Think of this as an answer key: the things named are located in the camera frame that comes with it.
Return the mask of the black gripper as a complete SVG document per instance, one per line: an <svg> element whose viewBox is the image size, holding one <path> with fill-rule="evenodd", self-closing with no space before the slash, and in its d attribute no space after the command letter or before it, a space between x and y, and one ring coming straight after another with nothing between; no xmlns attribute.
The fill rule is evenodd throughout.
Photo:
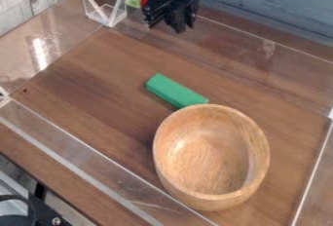
<svg viewBox="0 0 333 226"><path fill-rule="evenodd" d="M176 33L185 30L185 24L193 27L200 0L148 0L141 8L144 22L152 28L160 21Z"/></svg>

